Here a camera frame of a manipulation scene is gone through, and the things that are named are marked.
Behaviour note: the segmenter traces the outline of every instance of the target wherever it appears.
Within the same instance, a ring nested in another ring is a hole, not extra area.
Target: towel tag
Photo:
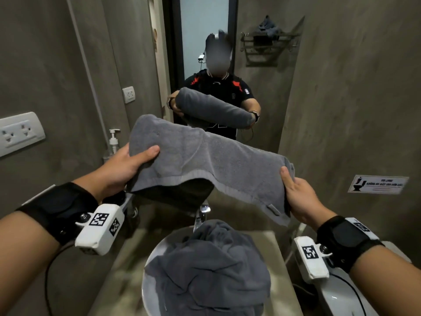
[[[281,213],[272,204],[268,205],[267,208],[270,209],[276,216],[281,216]]]

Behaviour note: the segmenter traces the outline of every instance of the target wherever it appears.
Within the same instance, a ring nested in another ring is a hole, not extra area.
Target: electrical outlet
[[[124,95],[124,103],[130,103],[134,100],[136,100],[136,95],[134,93],[133,86],[129,86],[128,88],[123,89],[123,95]]]
[[[44,129],[34,112],[0,120],[0,157],[43,139]]]

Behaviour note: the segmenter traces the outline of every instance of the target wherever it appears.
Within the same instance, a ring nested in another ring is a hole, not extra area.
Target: black jersey
[[[212,77],[206,69],[187,78],[184,87],[215,96],[237,107],[241,107],[241,102],[244,100],[254,98],[249,86],[239,77],[228,73],[223,78]],[[232,139],[237,137],[235,128],[215,123],[211,123],[206,131]]]

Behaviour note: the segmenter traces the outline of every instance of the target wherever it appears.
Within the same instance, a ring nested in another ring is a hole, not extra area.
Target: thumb
[[[142,153],[136,154],[130,158],[130,161],[133,165],[139,167],[143,163],[146,163],[152,159],[154,159],[160,151],[160,148],[158,145],[154,145],[150,148],[148,148],[146,151],[143,151]]]
[[[281,167],[281,170],[279,171],[279,173],[281,174],[282,182],[284,182],[285,187],[293,188],[295,183],[292,180],[287,167],[286,166]]]

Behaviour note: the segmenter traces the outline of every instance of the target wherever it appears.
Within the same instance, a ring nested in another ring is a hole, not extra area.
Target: gray towel
[[[259,316],[270,295],[270,274],[249,235],[209,220],[183,243],[155,257],[161,315]]]
[[[250,112],[189,88],[180,90],[176,104],[185,114],[187,124],[192,127],[206,129],[209,123],[215,123],[232,128],[246,128],[255,121]]]
[[[285,188],[279,169],[287,166],[292,177],[294,169],[285,156],[201,128],[173,124],[153,115],[140,116],[130,134],[130,155],[156,144],[161,147],[161,152],[153,161],[141,166],[139,173],[128,183],[129,192],[142,194],[162,186],[174,187],[193,179],[205,179],[219,191],[255,204],[276,223],[288,225],[290,219],[288,212],[285,213]],[[192,193],[196,189],[195,184],[189,187]],[[210,191],[203,193],[203,188],[207,187],[197,187],[196,191],[202,196],[189,210],[195,211],[201,204],[199,201],[207,198]],[[183,195],[175,196],[180,204]]]

